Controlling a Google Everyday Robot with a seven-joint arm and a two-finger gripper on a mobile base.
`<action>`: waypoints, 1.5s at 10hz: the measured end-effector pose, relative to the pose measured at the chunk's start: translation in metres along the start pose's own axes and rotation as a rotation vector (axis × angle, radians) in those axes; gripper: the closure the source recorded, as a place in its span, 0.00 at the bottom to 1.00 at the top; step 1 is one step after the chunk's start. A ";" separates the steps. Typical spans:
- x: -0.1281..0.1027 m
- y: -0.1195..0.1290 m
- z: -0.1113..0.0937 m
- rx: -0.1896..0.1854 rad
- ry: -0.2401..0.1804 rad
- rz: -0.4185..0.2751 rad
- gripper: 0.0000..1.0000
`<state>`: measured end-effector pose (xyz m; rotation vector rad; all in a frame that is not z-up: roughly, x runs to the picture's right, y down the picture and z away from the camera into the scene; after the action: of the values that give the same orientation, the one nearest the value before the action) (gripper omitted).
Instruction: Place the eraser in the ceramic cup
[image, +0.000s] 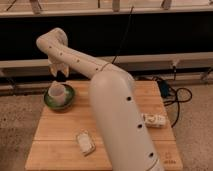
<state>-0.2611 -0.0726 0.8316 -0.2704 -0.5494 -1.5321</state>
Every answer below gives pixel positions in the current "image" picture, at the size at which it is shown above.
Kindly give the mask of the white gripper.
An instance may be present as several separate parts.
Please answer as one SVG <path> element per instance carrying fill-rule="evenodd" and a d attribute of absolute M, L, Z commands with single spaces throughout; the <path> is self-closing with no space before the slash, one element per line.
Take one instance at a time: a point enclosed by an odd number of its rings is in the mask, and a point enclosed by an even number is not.
<path fill-rule="evenodd" d="M 48 61 L 49 61 L 50 71 L 54 77 L 57 77 L 58 71 L 62 71 L 62 73 L 65 75 L 65 77 L 69 76 L 69 67 L 67 64 L 58 60 L 54 56 L 49 56 Z"/>

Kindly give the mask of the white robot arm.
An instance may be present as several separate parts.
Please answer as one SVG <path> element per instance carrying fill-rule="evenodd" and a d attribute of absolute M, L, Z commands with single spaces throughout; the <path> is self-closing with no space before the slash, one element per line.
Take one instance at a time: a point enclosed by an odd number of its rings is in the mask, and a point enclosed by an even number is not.
<path fill-rule="evenodd" d="M 54 67 L 72 68 L 90 79 L 89 102 L 113 171 L 165 171 L 135 101 L 131 74 L 70 48 L 60 28 L 39 36 L 36 45 Z"/>

